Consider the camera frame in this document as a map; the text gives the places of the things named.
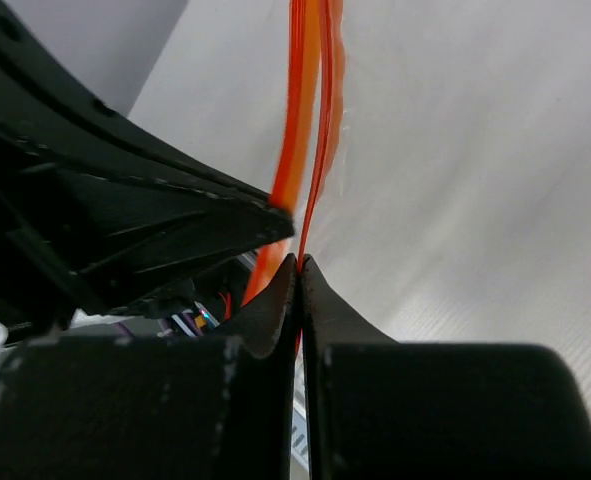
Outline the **clear zip top bag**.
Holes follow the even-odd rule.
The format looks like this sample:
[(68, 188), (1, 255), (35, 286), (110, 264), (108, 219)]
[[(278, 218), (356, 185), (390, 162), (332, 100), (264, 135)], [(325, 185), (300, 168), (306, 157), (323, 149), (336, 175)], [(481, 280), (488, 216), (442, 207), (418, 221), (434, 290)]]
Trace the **clear zip top bag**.
[(591, 1), (347, 1), (308, 257), (397, 341), (538, 344), (591, 419)]

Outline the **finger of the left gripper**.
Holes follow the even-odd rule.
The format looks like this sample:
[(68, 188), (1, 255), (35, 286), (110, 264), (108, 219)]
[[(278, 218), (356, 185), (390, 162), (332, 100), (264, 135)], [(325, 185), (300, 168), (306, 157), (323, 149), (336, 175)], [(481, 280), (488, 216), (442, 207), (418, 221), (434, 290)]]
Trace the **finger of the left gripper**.
[(263, 199), (96, 168), (0, 131), (0, 320), (140, 314), (293, 231)]
[(0, 1), (0, 141), (99, 177), (235, 199), (265, 210), (259, 189), (175, 149), (109, 108)]

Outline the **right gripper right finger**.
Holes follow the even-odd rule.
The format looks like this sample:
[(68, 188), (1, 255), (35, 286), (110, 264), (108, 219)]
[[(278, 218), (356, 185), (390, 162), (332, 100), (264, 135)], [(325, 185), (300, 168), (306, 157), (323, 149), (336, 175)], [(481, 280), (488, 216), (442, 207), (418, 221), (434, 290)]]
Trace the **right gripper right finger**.
[(591, 479), (591, 419), (538, 344), (397, 341), (299, 276), (315, 479)]

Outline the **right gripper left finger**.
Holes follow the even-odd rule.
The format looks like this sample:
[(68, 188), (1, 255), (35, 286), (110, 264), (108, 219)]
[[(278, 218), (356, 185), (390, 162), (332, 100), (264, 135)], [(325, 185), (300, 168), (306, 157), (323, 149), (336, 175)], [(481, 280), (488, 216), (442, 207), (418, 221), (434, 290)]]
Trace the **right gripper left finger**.
[(0, 368), (0, 479), (285, 479), (297, 262), (200, 338), (35, 339)]

